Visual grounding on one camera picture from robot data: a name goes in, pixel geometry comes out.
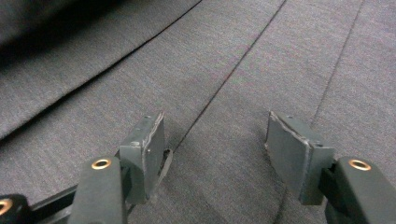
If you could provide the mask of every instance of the metal grommet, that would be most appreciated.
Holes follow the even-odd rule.
[[[100,159],[100,160],[95,161],[92,164],[92,169],[93,170],[102,170],[102,169],[107,168],[110,164],[111,164],[111,160]]]
[[[0,216],[6,213],[12,207],[12,200],[3,199],[0,200]]]
[[[371,170],[371,166],[364,161],[350,160],[349,165],[358,170],[363,170],[363,171]]]

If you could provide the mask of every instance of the seam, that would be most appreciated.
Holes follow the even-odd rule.
[[[38,111],[32,117],[27,118],[24,122],[22,122],[21,124],[19,124],[16,127],[14,127],[12,131],[5,132],[3,135],[0,135],[0,145],[1,145],[1,142],[3,142],[3,141],[6,142],[7,140],[13,138],[15,135],[22,132],[30,125],[32,125],[37,119],[40,119],[45,114],[47,114],[49,111],[51,111],[52,109],[59,106],[62,102],[66,101],[73,95],[82,91],[83,89],[85,89],[86,87],[91,85],[94,81],[99,80],[101,77],[104,77],[108,71],[110,71],[111,69],[116,67],[118,64],[122,63],[123,61],[125,61],[128,57],[130,57],[132,54],[136,53],[138,50],[142,49],[144,46],[147,45],[147,43],[151,42],[157,36],[161,35],[168,28],[170,28],[172,25],[174,25],[176,22],[178,22],[180,19],[182,19],[185,15],[187,15],[190,11],[192,11],[195,7],[197,7],[202,1],[203,0],[199,0],[196,4],[194,4],[191,8],[189,8],[186,12],[184,12],[181,16],[179,16],[176,20],[172,21],[169,25],[167,25],[165,28],[163,28],[158,34],[156,34],[152,38],[146,40],[145,42],[143,42],[143,44],[141,44],[137,48],[133,49],[132,51],[128,52],[127,54],[125,54],[124,56],[119,58],[117,61],[115,61],[114,63],[110,64],[105,70],[99,72],[96,76],[93,76],[90,79],[83,82],[81,85],[76,86],[73,90],[67,92],[64,96],[61,96],[59,99],[55,100],[54,102],[49,103],[47,105],[47,107],[44,107],[42,110]]]
[[[330,84],[332,83],[332,79],[334,78],[335,74],[337,73],[338,66],[339,66],[339,64],[341,62],[342,57],[344,56],[344,52],[345,52],[345,49],[347,47],[347,43],[349,42],[349,38],[352,36],[353,30],[355,28],[356,21],[358,20],[358,17],[361,14],[361,8],[363,7],[364,2],[365,2],[365,0],[361,1],[361,5],[359,6],[359,10],[356,13],[355,19],[352,22],[352,25],[351,25],[351,27],[349,29],[349,33],[347,34],[346,41],[344,42],[344,45],[341,48],[341,52],[340,52],[340,54],[339,54],[339,56],[337,58],[337,62],[335,63],[334,69],[332,70],[332,75],[330,76],[329,80],[327,81],[326,88],[325,88],[325,90],[324,90],[324,92],[322,94],[322,97],[320,99],[320,102],[319,102],[319,104],[317,106],[317,109],[315,111],[315,115],[312,118],[312,121],[311,121],[311,124],[310,124],[311,128],[313,127],[314,123],[318,121],[318,114],[320,112],[320,109],[323,106],[323,102],[324,102],[324,99],[326,98],[327,93],[329,91]]]
[[[256,37],[256,39],[253,41],[253,43],[249,46],[249,48],[247,49],[247,51],[242,55],[242,57],[240,58],[240,60],[238,61],[238,63],[235,65],[235,67],[233,68],[233,70],[228,74],[228,76],[224,79],[224,81],[221,83],[221,85],[218,87],[218,89],[215,91],[215,93],[213,94],[213,96],[209,99],[209,101],[207,102],[207,104],[205,105],[204,109],[201,110],[201,112],[199,113],[199,115],[197,116],[197,118],[192,122],[192,125],[190,126],[190,128],[186,131],[186,133],[183,135],[183,137],[181,138],[180,142],[177,144],[177,146],[175,147],[175,152],[177,151],[177,149],[180,147],[180,145],[183,143],[184,139],[186,139],[187,135],[189,135],[191,129],[194,127],[194,125],[198,122],[198,120],[202,117],[202,115],[206,112],[206,110],[209,108],[210,104],[212,104],[213,100],[216,98],[216,96],[218,95],[219,91],[224,87],[224,85],[228,82],[228,80],[230,79],[230,77],[233,75],[233,72],[236,70],[236,68],[239,67],[239,64],[246,58],[246,56],[250,53],[250,51],[253,49],[253,47],[256,45],[257,41],[260,39],[260,37],[262,36],[262,34],[267,30],[268,26],[271,24],[271,22],[274,20],[274,18],[276,17],[276,15],[278,14],[278,12],[280,11],[280,9],[285,5],[285,3],[288,0],[283,0],[282,4],[279,6],[279,8],[277,9],[277,11],[275,12],[275,14],[271,17],[271,19],[267,22],[267,24],[264,26],[264,28],[260,31],[260,33],[258,34],[258,36]]]

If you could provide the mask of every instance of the gray carpet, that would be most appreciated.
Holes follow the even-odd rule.
[[[158,109],[175,160],[130,223],[324,223],[323,207],[299,205],[270,165],[269,110],[310,124],[337,157],[376,162],[396,186],[394,3],[160,2],[122,2],[66,38],[80,48],[55,45],[0,68],[0,194],[36,203],[76,184],[85,160],[114,153],[133,124]],[[106,58],[90,61],[97,52]],[[63,84],[50,85],[56,80]]]

